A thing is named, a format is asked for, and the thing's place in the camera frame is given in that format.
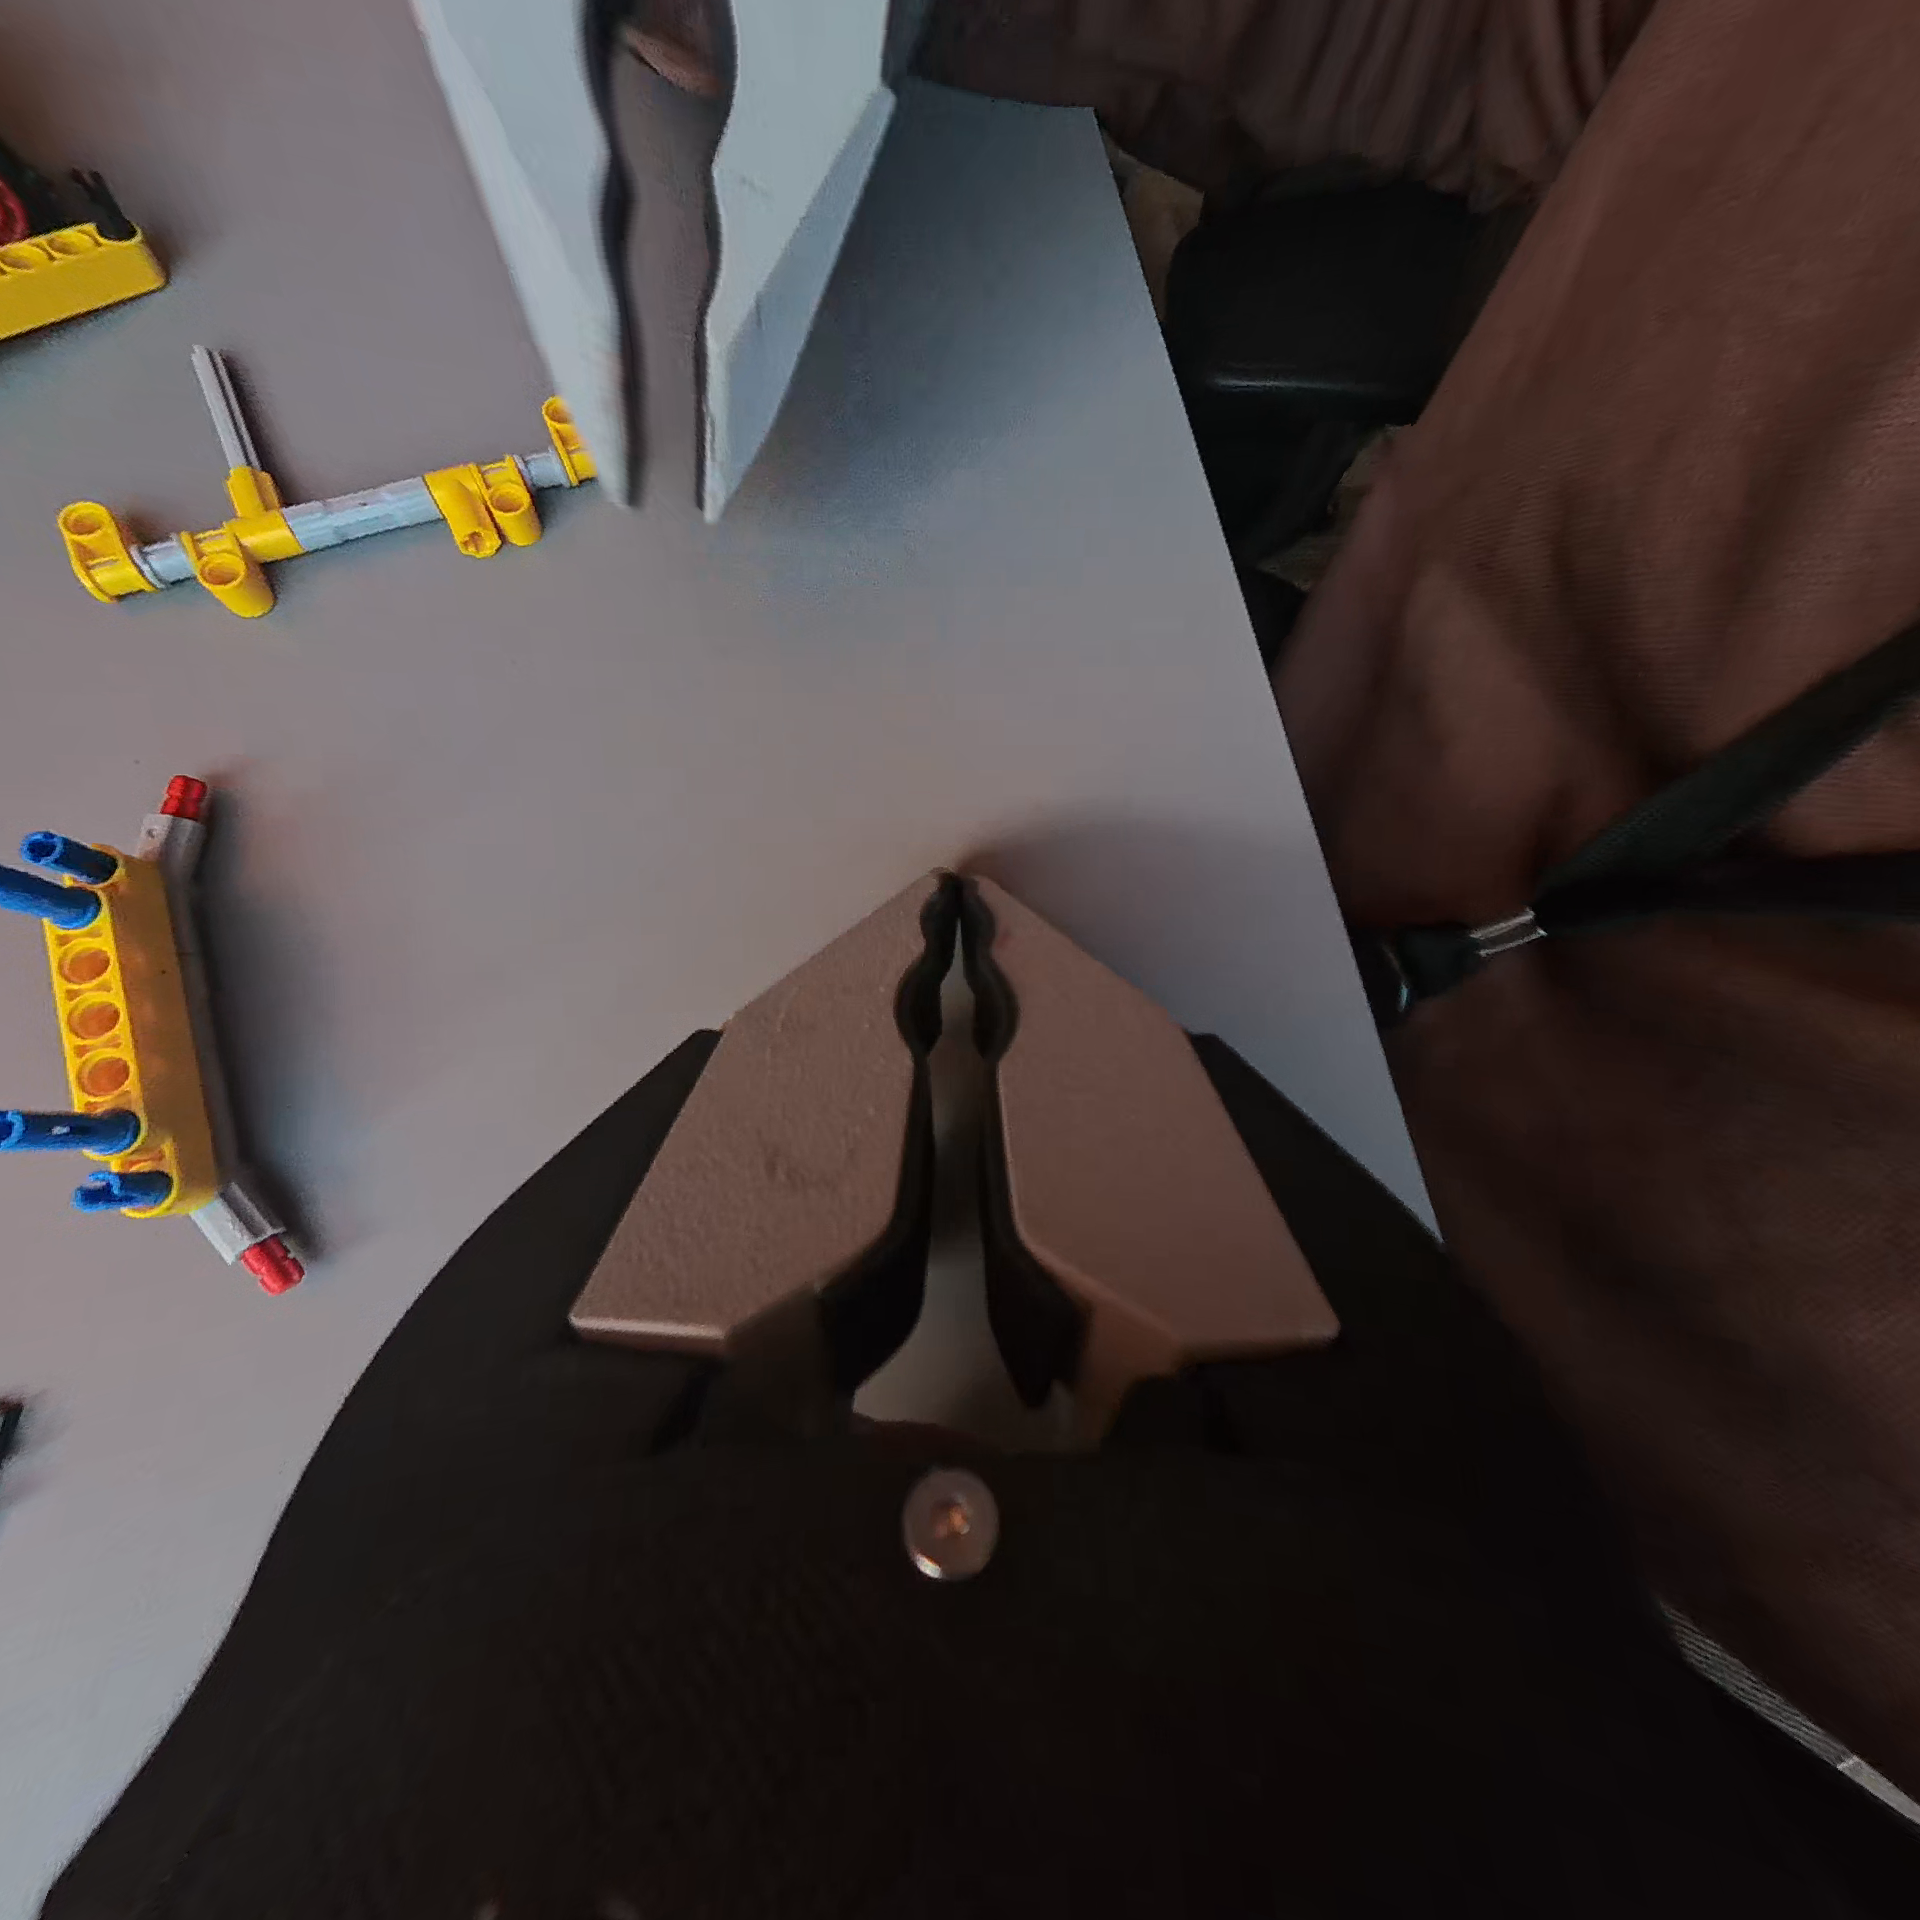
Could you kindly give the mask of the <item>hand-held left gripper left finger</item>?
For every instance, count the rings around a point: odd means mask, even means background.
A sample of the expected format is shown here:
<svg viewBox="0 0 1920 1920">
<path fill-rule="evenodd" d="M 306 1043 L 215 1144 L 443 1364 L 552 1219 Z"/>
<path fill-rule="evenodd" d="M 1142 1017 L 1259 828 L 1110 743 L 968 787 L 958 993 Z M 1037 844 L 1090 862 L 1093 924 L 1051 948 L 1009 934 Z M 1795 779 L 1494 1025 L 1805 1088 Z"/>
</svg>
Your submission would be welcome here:
<svg viewBox="0 0 1920 1920">
<path fill-rule="evenodd" d="M 570 1311 L 741 1394 L 848 1406 L 915 1331 L 961 887 L 934 871 L 718 1033 Z"/>
</svg>

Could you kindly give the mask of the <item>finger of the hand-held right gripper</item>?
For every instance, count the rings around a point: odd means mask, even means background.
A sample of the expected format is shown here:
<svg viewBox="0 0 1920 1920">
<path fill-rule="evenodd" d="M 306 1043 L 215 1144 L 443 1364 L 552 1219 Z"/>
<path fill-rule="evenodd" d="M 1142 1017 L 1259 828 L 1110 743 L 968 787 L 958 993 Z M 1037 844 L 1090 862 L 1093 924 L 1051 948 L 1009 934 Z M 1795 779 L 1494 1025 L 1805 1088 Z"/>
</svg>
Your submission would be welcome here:
<svg viewBox="0 0 1920 1920">
<path fill-rule="evenodd" d="M 424 49 L 553 394 L 605 491 L 640 491 L 633 176 L 615 115 L 614 3 L 414 3 Z"/>
<path fill-rule="evenodd" d="M 731 3 L 712 155 L 702 513 L 720 521 L 777 423 L 897 113 L 890 3 Z"/>
</svg>

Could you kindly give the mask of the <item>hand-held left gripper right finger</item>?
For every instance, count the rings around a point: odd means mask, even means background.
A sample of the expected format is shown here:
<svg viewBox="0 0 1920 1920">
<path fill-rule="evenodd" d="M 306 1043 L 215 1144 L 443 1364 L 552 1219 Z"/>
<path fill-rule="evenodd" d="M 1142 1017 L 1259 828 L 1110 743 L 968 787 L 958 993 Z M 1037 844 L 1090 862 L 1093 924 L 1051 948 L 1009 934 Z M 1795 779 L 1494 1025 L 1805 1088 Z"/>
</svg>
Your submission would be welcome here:
<svg viewBox="0 0 1920 1920">
<path fill-rule="evenodd" d="M 1149 1384 L 1339 1322 L 1187 1031 L 993 880 L 958 884 L 991 1075 L 982 1231 L 1019 1399 L 1093 1444 Z"/>
</svg>

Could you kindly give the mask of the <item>grey axle yellow connector assembly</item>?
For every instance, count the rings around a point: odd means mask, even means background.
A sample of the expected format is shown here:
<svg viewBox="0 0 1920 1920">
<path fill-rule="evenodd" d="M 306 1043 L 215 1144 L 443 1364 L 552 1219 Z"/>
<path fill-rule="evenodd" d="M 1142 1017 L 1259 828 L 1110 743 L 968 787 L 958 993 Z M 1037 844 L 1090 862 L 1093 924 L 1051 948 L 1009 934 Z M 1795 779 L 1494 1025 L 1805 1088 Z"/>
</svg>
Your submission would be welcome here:
<svg viewBox="0 0 1920 1920">
<path fill-rule="evenodd" d="M 285 502 L 256 458 L 227 354 L 197 346 L 191 361 L 227 458 L 231 513 L 202 532 L 138 543 L 106 503 L 64 506 L 58 531 L 67 566 L 99 604 L 195 586 L 235 618 L 263 618 L 277 607 L 275 566 L 433 524 L 461 553 L 488 560 L 505 546 L 542 540 L 539 494 L 600 478 L 581 427 L 553 395 L 542 409 L 547 444 L 527 455 L 443 466 L 344 497 Z"/>
</svg>

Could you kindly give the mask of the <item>grey lego axle red ends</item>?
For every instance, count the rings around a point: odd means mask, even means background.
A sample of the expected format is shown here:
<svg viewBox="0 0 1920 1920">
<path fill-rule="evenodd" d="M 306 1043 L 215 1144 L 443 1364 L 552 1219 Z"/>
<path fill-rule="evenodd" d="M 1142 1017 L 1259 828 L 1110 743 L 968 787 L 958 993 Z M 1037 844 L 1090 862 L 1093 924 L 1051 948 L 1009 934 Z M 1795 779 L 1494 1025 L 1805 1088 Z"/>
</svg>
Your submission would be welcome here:
<svg viewBox="0 0 1920 1920">
<path fill-rule="evenodd" d="M 202 951 L 200 874 L 206 833 L 208 784 L 193 775 L 175 775 L 135 842 L 135 855 L 161 874 L 169 906 L 200 1100 L 218 1172 L 214 1198 L 193 1219 L 224 1262 L 242 1267 L 270 1296 L 282 1296 L 304 1281 L 304 1265 L 289 1243 L 282 1219 L 253 1180 L 233 1129 L 233 1104 Z"/>
</svg>

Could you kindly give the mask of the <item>yellow black lego bulldozer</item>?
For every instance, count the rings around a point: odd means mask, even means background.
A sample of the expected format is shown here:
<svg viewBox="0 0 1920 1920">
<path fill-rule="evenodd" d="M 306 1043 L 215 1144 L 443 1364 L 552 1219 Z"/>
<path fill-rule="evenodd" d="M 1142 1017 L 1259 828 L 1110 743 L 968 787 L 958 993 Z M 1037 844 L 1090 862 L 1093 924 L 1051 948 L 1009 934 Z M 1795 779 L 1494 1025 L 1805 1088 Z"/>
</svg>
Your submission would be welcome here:
<svg viewBox="0 0 1920 1920">
<path fill-rule="evenodd" d="M 42 172 L 2 145 L 2 342 L 155 296 L 169 270 L 106 176 Z"/>
</svg>

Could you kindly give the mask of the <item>yellow lego beam blue pins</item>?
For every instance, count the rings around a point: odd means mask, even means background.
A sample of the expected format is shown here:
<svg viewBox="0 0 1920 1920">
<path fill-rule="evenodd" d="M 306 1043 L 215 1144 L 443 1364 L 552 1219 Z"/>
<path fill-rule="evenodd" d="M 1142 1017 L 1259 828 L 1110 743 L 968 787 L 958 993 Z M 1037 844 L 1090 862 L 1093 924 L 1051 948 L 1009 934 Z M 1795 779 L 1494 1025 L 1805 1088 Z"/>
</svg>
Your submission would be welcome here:
<svg viewBox="0 0 1920 1920">
<path fill-rule="evenodd" d="M 64 1107 L 5 1110 L 2 1151 L 85 1160 L 83 1214 L 202 1211 L 222 1190 L 222 1158 L 167 871 L 32 833 L 2 897 L 39 926 L 64 1058 Z"/>
</svg>

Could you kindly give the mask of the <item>black chair part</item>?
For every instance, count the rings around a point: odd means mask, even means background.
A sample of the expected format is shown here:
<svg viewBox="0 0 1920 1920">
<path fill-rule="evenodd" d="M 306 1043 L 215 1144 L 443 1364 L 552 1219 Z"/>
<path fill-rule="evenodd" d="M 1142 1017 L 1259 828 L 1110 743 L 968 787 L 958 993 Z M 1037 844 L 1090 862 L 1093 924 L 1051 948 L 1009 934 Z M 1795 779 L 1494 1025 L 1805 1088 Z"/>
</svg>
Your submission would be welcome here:
<svg viewBox="0 0 1920 1920">
<path fill-rule="evenodd" d="M 1264 665 L 1307 600 L 1267 566 L 1328 532 L 1358 458 L 1423 415 L 1498 254 L 1494 212 L 1410 180 L 1207 204 L 1176 247 L 1168 361 Z"/>
</svg>

